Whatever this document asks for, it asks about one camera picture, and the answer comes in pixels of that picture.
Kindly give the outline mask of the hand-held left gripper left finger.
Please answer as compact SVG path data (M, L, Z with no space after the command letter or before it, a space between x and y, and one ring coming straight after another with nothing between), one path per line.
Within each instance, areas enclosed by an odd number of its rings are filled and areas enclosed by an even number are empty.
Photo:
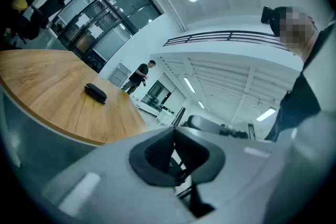
M84 224L190 224L194 215L172 187L145 183L131 168L133 146L153 130L95 148L56 175L44 188L62 212Z

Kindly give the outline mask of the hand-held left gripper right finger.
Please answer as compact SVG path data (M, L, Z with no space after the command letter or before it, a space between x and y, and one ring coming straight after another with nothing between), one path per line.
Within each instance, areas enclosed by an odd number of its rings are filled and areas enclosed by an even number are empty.
M225 164L213 181L196 186L201 201L214 210L173 224L265 224L268 201L285 166L288 146L188 127L176 127L175 131L217 145L225 154Z

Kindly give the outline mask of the black soft pouch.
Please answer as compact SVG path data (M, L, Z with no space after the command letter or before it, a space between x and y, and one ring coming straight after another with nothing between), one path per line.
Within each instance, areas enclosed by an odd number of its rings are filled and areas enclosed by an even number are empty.
M107 95L92 83L87 83L84 87L85 93L101 104L105 104Z

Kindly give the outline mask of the white cabinet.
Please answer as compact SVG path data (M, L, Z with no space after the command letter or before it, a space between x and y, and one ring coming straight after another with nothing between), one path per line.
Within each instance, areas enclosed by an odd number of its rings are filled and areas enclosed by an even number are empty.
M170 126L174 120L175 120L175 116L171 112L165 109L162 109L159 112L158 116L156 117L155 122L158 125Z

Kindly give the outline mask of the person's black shirt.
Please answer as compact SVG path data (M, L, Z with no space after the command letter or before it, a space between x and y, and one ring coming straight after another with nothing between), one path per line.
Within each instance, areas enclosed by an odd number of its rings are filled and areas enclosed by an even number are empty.
M308 117L319 113L320 110L314 92L301 73L292 90L287 91L281 100L276 120L265 139L275 142L282 131L297 127Z

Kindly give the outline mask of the black metal railing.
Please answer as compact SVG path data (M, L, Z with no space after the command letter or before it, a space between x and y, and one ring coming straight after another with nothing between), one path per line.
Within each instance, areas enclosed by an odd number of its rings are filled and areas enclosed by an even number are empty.
M249 44L265 45L288 51L286 46L280 42L279 38L273 34L262 33L258 31L246 30L226 30L195 33L168 39L163 45L173 46L181 44L190 44L195 42L222 41L222 42L245 42Z

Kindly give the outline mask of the black framed glass doors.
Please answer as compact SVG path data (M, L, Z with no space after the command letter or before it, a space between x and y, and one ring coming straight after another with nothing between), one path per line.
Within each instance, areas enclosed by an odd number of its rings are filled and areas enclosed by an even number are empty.
M75 23L85 13L91 20L78 28ZM161 15L152 0L71 0L52 21L58 40L95 72L138 31ZM95 39L88 30L99 26L103 33Z

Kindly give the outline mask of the round wooden table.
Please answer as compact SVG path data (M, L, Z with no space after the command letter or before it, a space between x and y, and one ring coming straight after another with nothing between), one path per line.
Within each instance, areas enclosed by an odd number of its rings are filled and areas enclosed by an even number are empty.
M17 11L25 11L34 0L13 0L11 3L11 8Z

